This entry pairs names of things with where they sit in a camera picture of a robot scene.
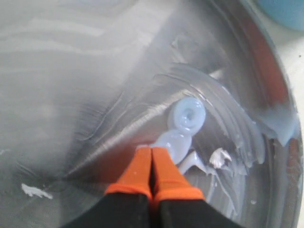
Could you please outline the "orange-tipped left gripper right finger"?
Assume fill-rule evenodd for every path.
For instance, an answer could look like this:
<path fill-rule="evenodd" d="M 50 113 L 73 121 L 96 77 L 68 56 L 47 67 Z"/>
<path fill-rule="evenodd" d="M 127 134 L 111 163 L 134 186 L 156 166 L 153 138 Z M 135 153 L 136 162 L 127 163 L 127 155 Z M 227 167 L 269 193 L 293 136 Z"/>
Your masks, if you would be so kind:
<path fill-rule="evenodd" d="M 202 191 L 179 172 L 165 148 L 152 148 L 155 177 L 153 206 L 160 228 L 238 228 L 210 206 Z"/>

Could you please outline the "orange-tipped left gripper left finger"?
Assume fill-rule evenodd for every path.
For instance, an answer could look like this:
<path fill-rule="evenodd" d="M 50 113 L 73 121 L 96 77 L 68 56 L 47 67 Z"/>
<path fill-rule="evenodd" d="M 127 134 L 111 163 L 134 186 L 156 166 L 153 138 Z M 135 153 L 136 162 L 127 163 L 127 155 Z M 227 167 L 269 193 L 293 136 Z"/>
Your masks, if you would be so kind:
<path fill-rule="evenodd" d="M 137 148 L 127 169 L 117 182 L 109 185 L 103 198 L 63 227 L 149 228 L 151 164 L 151 148 Z"/>

